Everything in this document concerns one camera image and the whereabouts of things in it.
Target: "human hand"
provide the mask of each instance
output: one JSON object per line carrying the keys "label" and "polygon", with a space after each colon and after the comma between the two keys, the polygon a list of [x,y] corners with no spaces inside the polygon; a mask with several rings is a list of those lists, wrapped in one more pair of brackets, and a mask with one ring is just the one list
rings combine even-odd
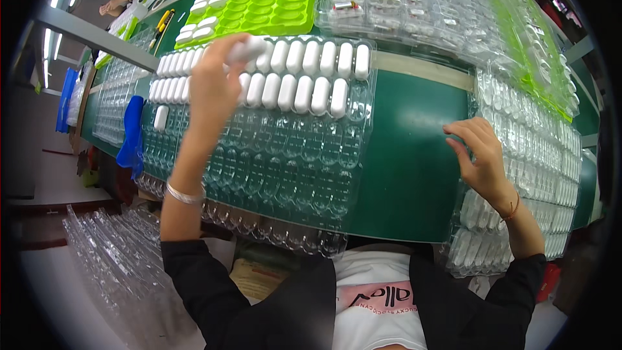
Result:
{"label": "human hand", "polygon": [[501,217],[511,214],[511,203],[516,204],[517,193],[505,176],[501,142],[484,118],[475,117],[443,126],[445,134],[462,139],[475,155],[471,162],[467,149],[453,138],[446,138],[458,156],[460,174],[465,183],[479,193]]}
{"label": "human hand", "polygon": [[223,64],[233,45],[248,37],[248,34],[240,33],[215,40],[192,69],[190,129],[203,133],[216,130],[220,133],[225,121],[235,111],[241,92],[239,75],[246,63],[232,64],[229,75],[225,74]]}
{"label": "human hand", "polygon": [[115,8],[119,7],[119,1],[118,0],[110,0],[108,3],[104,4],[102,7],[105,8],[105,13],[109,13],[112,10],[114,10]]}

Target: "yellow utility knife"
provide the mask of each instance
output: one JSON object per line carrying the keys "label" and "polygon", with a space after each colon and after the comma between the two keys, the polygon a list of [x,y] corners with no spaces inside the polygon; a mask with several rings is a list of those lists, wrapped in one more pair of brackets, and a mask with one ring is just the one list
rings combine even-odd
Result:
{"label": "yellow utility knife", "polygon": [[164,15],[162,15],[160,22],[158,22],[157,26],[155,27],[156,34],[154,38],[151,40],[151,43],[149,44],[149,50],[153,49],[158,37],[164,34],[164,30],[167,28],[170,20],[173,19],[173,15],[175,15],[175,8],[171,8],[170,10],[167,10],[164,13]]}

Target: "workbench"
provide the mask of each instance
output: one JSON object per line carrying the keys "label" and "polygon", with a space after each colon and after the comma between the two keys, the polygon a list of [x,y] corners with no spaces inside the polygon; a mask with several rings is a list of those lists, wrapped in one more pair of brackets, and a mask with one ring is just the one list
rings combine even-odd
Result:
{"label": "workbench", "polygon": [[[164,12],[175,8],[175,17],[163,37],[156,56],[174,49],[175,37],[184,26],[194,0],[177,0],[162,6],[137,26],[154,28]],[[311,34],[319,34],[314,27]],[[442,125],[467,118],[467,94],[473,90],[468,65],[443,59],[415,58],[407,46],[379,44],[374,65],[377,75],[374,127],[362,160],[363,176],[354,208],[354,219],[346,231],[359,236],[391,240],[444,242],[456,206],[460,170],[453,150],[445,143]],[[596,92],[587,68],[578,60],[573,68],[582,82]],[[116,156],[118,148],[91,133],[97,113],[95,76],[82,123],[82,137],[102,151]],[[146,97],[149,82],[141,82],[137,94]],[[598,131],[598,113],[579,91],[581,114],[573,126],[582,135]],[[574,228],[590,221],[595,202],[596,167],[583,158],[579,206]]]}

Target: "green plastic tray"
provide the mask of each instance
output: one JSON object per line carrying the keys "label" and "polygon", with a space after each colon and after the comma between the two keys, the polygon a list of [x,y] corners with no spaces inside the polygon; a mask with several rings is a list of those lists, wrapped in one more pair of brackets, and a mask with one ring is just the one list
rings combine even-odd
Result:
{"label": "green plastic tray", "polygon": [[214,38],[245,32],[254,35],[306,34],[313,27],[315,0],[229,0],[222,8],[209,7],[204,15],[190,14],[186,25],[218,17],[214,34],[176,44],[175,49],[204,44]]}

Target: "bangle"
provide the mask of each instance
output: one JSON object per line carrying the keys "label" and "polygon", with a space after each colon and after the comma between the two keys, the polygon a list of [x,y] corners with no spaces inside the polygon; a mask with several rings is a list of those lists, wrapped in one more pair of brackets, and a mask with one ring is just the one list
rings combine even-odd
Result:
{"label": "bangle", "polygon": [[511,220],[514,217],[514,215],[516,215],[516,212],[518,211],[518,205],[521,204],[521,195],[519,195],[518,192],[517,192],[516,193],[516,197],[517,197],[517,199],[516,199],[516,207],[514,207],[514,209],[513,209],[512,202],[509,202],[509,209],[512,210],[512,213],[509,214],[508,217],[504,217],[501,220],[502,222],[507,222],[507,221]]}
{"label": "bangle", "polygon": [[176,190],[175,188],[170,186],[170,183],[166,182],[166,190],[168,191],[168,193],[170,193],[171,196],[173,196],[175,199],[181,201],[182,203],[186,203],[186,204],[197,204],[197,203],[202,203],[204,200],[204,196],[205,195],[201,195],[201,196],[191,196],[189,194],[185,194],[185,193],[181,193],[180,191]]}

